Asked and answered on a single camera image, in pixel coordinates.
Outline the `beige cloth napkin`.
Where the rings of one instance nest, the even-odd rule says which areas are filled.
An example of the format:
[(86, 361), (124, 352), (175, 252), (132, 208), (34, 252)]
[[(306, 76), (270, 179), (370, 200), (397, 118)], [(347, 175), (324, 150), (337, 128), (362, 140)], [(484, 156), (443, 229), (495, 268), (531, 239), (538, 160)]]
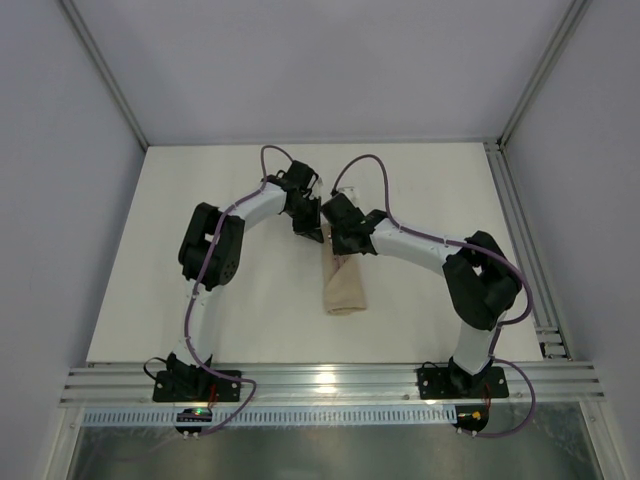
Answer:
[(330, 226), (321, 226), (322, 244), (323, 306), (330, 316), (347, 316), (367, 309), (366, 295), (362, 283), (358, 259), (347, 255), (349, 260), (340, 268), (334, 267), (331, 248)]

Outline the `knife with pink handle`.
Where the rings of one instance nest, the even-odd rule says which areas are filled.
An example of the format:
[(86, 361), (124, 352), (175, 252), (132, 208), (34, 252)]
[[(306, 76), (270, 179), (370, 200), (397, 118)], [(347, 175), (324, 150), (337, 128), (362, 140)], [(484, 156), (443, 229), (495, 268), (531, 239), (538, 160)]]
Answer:
[(348, 256), (335, 255), (333, 257), (334, 267), (336, 269), (340, 269), (348, 260), (349, 260)]

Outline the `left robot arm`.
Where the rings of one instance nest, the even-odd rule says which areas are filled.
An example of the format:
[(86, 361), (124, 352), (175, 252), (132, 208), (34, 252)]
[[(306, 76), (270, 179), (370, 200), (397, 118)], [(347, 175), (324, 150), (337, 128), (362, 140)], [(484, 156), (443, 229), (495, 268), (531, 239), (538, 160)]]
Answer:
[(244, 234), (262, 221), (282, 213), (292, 220), (293, 232), (322, 243), (319, 175), (308, 165), (292, 161), (286, 171), (268, 175), (257, 191), (226, 209), (199, 204), (181, 244), (178, 260), (188, 282), (183, 339), (166, 360), (167, 370), (185, 379), (210, 369), (212, 347), (205, 316), (235, 276)]

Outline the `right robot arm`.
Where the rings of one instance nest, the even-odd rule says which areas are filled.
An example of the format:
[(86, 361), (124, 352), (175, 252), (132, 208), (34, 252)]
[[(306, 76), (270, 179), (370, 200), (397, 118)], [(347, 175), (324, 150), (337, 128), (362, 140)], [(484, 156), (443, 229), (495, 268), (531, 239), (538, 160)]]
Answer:
[(499, 322), (514, 305), (523, 280), (495, 239), (477, 231), (447, 239), (400, 225), (382, 210), (368, 214), (343, 193), (320, 207), (336, 255), (382, 255), (441, 275), (461, 320), (458, 343), (447, 365), (447, 389), (461, 397), (481, 388), (493, 364)]

